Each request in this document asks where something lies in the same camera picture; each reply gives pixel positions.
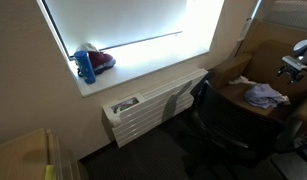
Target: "beige wall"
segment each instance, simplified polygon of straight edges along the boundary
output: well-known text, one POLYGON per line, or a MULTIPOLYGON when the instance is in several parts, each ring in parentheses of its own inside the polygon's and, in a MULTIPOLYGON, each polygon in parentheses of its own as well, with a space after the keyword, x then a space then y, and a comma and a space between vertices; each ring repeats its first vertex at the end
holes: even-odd
POLYGON ((81 158, 112 141, 101 106, 165 77, 222 62, 236 45, 253 2, 227 0, 211 52, 82 98, 35 0, 0 0, 0 143, 50 128, 81 158))

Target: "water bottle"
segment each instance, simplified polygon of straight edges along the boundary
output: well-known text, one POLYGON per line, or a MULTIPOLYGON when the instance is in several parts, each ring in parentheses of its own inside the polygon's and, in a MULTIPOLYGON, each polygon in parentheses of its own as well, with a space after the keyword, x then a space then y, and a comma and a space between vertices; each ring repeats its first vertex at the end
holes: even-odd
POLYGON ((87 84, 94 83, 96 78, 87 51, 77 51, 74 53, 74 57, 76 58, 84 81, 87 84))

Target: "window blind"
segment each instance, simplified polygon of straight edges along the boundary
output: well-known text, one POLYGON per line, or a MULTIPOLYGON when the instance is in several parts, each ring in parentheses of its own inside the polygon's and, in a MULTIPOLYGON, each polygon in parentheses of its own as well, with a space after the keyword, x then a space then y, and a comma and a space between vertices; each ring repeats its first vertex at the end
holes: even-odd
POLYGON ((307 0, 277 0, 263 20, 307 30, 307 0))
POLYGON ((187 0, 43 0, 68 55, 85 42, 99 49, 184 28, 187 0))

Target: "dark carpet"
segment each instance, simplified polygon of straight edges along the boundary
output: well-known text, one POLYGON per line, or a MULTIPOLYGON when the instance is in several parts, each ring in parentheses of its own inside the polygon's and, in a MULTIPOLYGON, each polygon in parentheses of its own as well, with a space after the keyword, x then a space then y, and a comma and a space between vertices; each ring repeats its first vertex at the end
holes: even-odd
MULTIPOLYGON (((187 112, 164 122, 118 148, 115 142, 83 158, 90 180, 218 180, 233 179, 221 160, 203 146, 200 141, 180 137, 180 131, 193 132, 187 112), (189 176, 186 168, 208 152, 208 156, 189 176)), ((269 160, 249 169, 240 165, 232 167, 239 179, 283 179, 269 160)))

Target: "office chair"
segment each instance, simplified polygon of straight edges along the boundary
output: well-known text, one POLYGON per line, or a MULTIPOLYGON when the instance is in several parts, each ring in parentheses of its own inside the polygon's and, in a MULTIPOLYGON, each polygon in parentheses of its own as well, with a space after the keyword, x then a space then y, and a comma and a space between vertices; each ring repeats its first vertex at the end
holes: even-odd
MULTIPOLYGON (((284 129, 284 122, 237 106, 205 79, 193 88, 191 94, 194 102, 190 110, 190 122, 198 136, 186 132, 182 132, 182 136, 203 140, 220 159, 225 155, 247 167, 254 167, 274 152, 272 145, 284 129)), ((237 179, 230 161, 225 158, 222 160, 233 178, 237 179)), ((195 161, 187 169, 188 174, 193 175, 202 161, 202 158, 195 161)))

